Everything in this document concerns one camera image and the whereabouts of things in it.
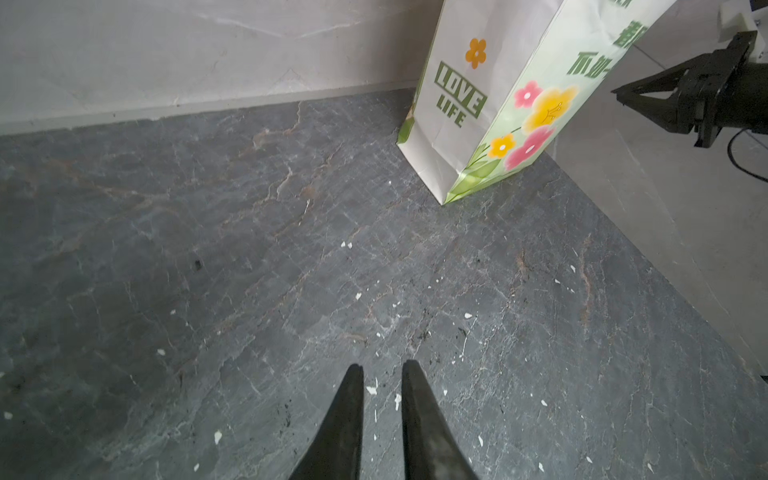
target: floral print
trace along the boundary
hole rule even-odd
[[[515,92],[515,107],[516,108],[530,108],[533,106],[534,100],[544,90],[538,86],[538,83],[531,80],[523,88]]]
[[[568,111],[577,93],[578,88],[575,86],[565,90],[559,88],[544,90],[533,103],[533,113],[523,122],[523,133],[530,134],[539,127],[552,125]]]
[[[478,64],[485,63],[485,40],[473,38],[469,42],[469,50],[465,58],[472,64],[473,70],[478,67]]]
[[[512,134],[495,138],[491,141],[491,150],[488,152],[488,158],[504,158],[513,148],[515,148],[515,139],[512,137]]]
[[[507,160],[504,162],[504,168],[506,168],[507,171],[510,171],[527,159],[533,157],[534,154],[547,143],[547,140],[549,140],[549,137],[551,137],[553,133],[554,128],[537,128],[533,133],[528,135],[528,138],[525,139],[522,147],[513,151],[509,157],[507,157]]]

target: white wall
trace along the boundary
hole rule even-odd
[[[549,147],[550,155],[741,355],[768,374],[768,184],[738,171],[720,132],[669,134],[611,90],[726,44],[719,0],[677,0],[614,67]],[[768,137],[742,135],[734,157],[768,175]]]
[[[0,132],[413,85],[441,4],[4,0]]]

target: baseboard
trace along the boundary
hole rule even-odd
[[[258,107],[260,105],[282,104],[289,101],[317,100],[320,98],[342,97],[374,91],[415,88],[417,80],[397,81],[385,84],[357,85],[329,90],[301,91],[288,94],[259,97],[231,98],[226,100],[169,105],[166,107],[140,108],[137,110],[107,111],[102,113],[73,115],[70,117],[41,118],[31,121],[0,123],[0,135],[26,134],[59,128],[86,127],[88,125],[113,124],[122,121],[157,120],[176,115],[197,114],[205,111],[221,111],[234,108]]]

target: black robotic claw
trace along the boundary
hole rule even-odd
[[[352,365],[290,480],[359,478],[362,400],[362,367]],[[402,367],[402,445],[406,480],[477,480],[415,360]]]
[[[402,450],[406,480],[477,480],[415,360],[402,366]]]
[[[709,148],[723,127],[768,134],[768,64],[747,61],[757,33],[742,31],[727,48],[613,90],[616,99],[664,130],[699,134]],[[645,96],[667,92],[668,98]]]
[[[357,480],[362,453],[362,367],[352,364],[290,480]]]

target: black cable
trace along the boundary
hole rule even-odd
[[[745,174],[750,175],[752,177],[755,177],[757,180],[762,180],[762,181],[764,181],[764,182],[766,182],[768,184],[768,178],[762,177],[762,176],[760,176],[758,174],[753,174],[752,172],[750,172],[746,168],[744,168],[741,165],[739,165],[738,163],[736,163],[736,160],[733,159],[733,152],[731,151],[731,147],[733,146],[733,141],[736,140],[736,137],[738,137],[739,135],[744,133],[746,130],[747,130],[746,128],[742,128],[741,130],[736,132],[736,134],[733,136],[733,138],[730,139],[730,142],[728,142],[728,159],[730,160],[730,163],[732,163],[734,167],[738,168],[739,170],[741,170]]]

